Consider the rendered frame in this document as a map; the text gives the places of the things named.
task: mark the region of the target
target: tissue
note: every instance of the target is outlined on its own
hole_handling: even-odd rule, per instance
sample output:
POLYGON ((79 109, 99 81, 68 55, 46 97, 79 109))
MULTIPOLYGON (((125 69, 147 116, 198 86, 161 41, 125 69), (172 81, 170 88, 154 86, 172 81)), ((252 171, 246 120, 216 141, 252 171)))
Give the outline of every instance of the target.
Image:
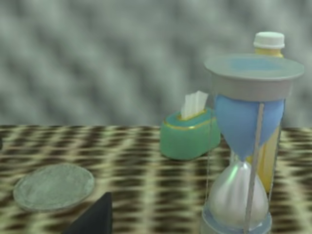
POLYGON ((185 96, 185 102, 181 108, 181 119, 190 119, 201 113, 206 106, 208 94, 197 91, 185 96))

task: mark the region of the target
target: leopard print surface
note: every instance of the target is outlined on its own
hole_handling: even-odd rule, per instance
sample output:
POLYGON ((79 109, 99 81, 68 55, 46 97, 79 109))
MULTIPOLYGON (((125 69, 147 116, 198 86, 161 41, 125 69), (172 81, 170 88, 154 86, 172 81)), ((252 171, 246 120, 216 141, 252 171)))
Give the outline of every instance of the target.
MULTIPOLYGON (((197 234, 207 157, 172 161, 159 154, 158 127, 3 126, 0 233, 59 234, 106 191, 113 193, 114 234, 197 234), (45 165, 88 169, 96 188, 80 205, 29 213, 12 198, 15 183, 45 165)), ((312 130, 282 132, 271 202, 273 233, 312 233, 312 130)), ((227 165, 224 141, 211 152, 210 180, 227 165)))

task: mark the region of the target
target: gray wall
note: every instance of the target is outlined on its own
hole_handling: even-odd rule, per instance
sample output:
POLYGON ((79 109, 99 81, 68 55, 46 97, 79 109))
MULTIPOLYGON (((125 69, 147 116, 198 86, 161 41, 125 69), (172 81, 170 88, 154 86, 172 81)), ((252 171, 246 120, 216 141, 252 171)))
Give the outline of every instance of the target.
POLYGON ((208 91, 204 58, 286 35, 306 65, 285 126, 312 126, 310 0, 0 0, 0 124, 159 124, 208 91))

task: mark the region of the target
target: tissue box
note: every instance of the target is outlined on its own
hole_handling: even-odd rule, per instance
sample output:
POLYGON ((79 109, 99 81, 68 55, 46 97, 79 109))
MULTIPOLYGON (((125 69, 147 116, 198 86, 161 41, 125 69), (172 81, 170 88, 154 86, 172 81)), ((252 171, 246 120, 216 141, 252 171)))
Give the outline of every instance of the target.
POLYGON ((160 152, 171 159, 191 160, 215 148, 220 131, 213 110, 182 120, 180 111, 168 116, 160 128, 160 152))

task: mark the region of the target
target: gold trim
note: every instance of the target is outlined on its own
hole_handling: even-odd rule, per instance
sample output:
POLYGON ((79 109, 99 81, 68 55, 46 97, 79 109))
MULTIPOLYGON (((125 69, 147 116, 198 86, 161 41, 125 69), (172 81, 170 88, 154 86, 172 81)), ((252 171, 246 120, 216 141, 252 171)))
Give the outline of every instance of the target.
POLYGON ((202 123, 199 123, 197 125, 193 125, 193 126, 187 126, 187 127, 184 127, 184 126, 175 126, 175 125, 172 125, 170 123, 168 123, 166 120, 164 120, 164 124, 169 127, 169 128, 173 128, 173 129, 177 129, 177 130, 191 130, 191 129, 196 129, 196 128, 199 128, 207 123, 210 123, 210 121, 214 121, 215 120, 215 117, 213 117, 212 119, 209 119, 209 120, 206 120, 202 123))
POLYGON ((204 110, 198 112, 197 114, 192 115, 192 116, 190 116, 190 117, 188 117, 188 118, 182 118, 181 114, 179 114, 176 118, 177 118, 178 120, 180 120, 180 121, 188 121, 188 120, 190 120, 190 119, 192 119, 192 118, 195 118, 195 117, 198 117, 198 116, 200 116, 200 115, 202 115, 203 113, 206 113, 206 112, 207 112, 207 109, 204 109, 204 110))

